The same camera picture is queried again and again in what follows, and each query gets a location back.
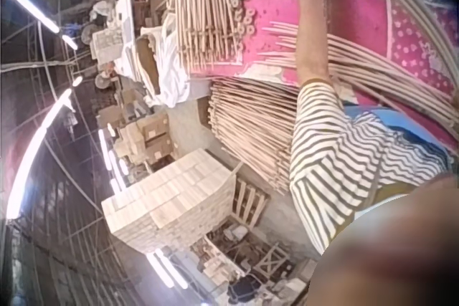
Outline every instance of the gray and white striped shirt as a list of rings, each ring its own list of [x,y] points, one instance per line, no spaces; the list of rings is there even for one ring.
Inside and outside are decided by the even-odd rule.
[[[410,143],[375,114],[351,119],[332,86],[304,86],[298,96],[290,190],[320,254],[369,196],[378,168],[378,188],[396,182],[419,186],[447,170],[442,157]]]

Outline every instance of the concrete floor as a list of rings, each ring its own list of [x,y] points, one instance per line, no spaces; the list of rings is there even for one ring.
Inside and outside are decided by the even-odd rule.
[[[197,148],[204,148],[228,168],[234,168],[239,163],[235,157],[223,150],[222,144],[213,133],[201,125],[196,100],[180,103],[172,109],[166,108],[166,112],[169,114],[176,158]],[[281,196],[247,165],[240,169],[238,175],[271,196],[258,226],[254,229],[255,234],[268,244],[281,242],[283,247],[290,250],[294,260],[320,258],[296,213],[292,197]]]

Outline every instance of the blue fabric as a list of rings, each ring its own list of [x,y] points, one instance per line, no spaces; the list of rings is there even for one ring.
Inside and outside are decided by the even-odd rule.
[[[365,112],[374,113],[387,127],[403,132],[404,137],[409,142],[424,145],[432,153],[442,156],[445,159],[445,165],[449,166],[448,152],[443,148],[442,143],[428,130],[406,115],[384,107],[360,105],[347,105],[344,107],[344,112],[350,118],[355,118]]]

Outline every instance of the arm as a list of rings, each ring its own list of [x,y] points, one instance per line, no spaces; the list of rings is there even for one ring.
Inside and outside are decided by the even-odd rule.
[[[300,22],[296,45],[298,84],[312,79],[331,83],[328,76],[328,43],[323,0],[299,0]]]

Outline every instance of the striped shirt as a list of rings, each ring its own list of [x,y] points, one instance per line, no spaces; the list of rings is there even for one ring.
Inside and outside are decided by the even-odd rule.
[[[377,188],[397,182],[419,186],[446,170],[440,155],[410,143],[373,113],[353,120],[345,115],[332,86],[313,82],[300,91],[290,190],[320,254],[369,197],[375,180]]]

